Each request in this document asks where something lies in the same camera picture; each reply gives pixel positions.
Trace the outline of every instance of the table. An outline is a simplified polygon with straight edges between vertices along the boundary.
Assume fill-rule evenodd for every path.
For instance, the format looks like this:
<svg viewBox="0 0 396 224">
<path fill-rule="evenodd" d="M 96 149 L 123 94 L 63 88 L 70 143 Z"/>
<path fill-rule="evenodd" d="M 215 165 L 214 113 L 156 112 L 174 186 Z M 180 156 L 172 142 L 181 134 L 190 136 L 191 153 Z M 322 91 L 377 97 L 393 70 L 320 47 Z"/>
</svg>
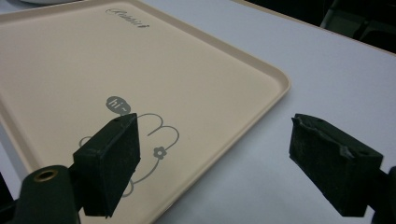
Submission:
<svg viewBox="0 0 396 224">
<path fill-rule="evenodd" d="M 396 164 L 396 57 L 317 27 L 234 1 L 144 0 L 283 70 L 291 90 L 158 223 L 370 223 L 341 217 L 289 158 L 295 113 L 325 119 Z M 33 7 L 0 0 L 0 13 Z M 0 130 L 0 171 L 20 178 Z"/>
</svg>

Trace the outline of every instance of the gray flower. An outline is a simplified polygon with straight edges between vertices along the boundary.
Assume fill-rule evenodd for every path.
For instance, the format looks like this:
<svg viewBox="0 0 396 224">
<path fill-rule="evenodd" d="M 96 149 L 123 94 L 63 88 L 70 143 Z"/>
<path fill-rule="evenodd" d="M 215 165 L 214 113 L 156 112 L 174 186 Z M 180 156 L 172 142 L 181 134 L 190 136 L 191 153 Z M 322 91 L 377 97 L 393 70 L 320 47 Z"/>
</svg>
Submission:
<svg viewBox="0 0 396 224">
<path fill-rule="evenodd" d="M 163 157 L 166 156 L 166 150 L 163 147 L 156 147 L 154 148 L 154 157 L 162 160 Z"/>
</svg>

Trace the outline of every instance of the screw hole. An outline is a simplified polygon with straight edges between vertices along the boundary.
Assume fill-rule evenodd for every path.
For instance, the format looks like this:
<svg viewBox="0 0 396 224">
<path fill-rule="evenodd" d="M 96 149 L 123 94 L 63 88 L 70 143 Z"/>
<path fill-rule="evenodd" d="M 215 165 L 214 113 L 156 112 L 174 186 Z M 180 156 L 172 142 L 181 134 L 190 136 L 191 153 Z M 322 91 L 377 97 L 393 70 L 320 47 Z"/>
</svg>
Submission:
<svg viewBox="0 0 396 224">
<path fill-rule="evenodd" d="M 45 182 L 51 180 L 58 174 L 57 170 L 46 170 L 35 176 L 35 182 Z"/>
</svg>

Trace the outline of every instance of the tray surface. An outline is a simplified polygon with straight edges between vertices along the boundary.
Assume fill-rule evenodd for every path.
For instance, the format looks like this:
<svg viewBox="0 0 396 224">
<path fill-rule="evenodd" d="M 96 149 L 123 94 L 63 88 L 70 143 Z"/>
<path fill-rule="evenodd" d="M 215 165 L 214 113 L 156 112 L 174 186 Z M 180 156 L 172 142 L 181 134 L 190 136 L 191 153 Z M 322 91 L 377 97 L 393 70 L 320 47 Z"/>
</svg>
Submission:
<svg viewBox="0 0 396 224">
<path fill-rule="evenodd" d="M 138 114 L 142 161 L 114 217 L 154 221 L 290 88 L 281 71 L 141 2 L 0 16 L 0 121 L 29 172 L 72 164 Z"/>
</svg>

